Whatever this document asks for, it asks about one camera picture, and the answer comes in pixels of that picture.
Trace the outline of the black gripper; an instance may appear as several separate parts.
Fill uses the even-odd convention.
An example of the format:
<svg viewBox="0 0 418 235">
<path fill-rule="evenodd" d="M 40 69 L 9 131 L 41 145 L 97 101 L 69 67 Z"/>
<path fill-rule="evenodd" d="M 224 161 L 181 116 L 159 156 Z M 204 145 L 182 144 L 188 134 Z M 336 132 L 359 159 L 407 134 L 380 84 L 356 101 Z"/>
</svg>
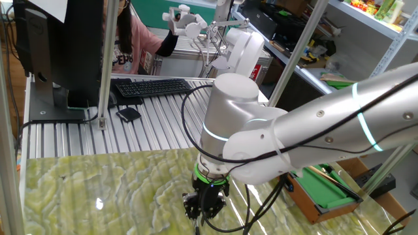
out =
<svg viewBox="0 0 418 235">
<path fill-rule="evenodd" d="M 213 219 L 227 204 L 222 191 L 229 195 L 229 182 L 227 180 L 213 183 L 203 181 L 200 178 L 192 179 L 194 193 L 183 193 L 183 205 L 185 214 L 191 220 L 196 220 L 202 209 L 202 223 L 207 219 Z"/>
</svg>

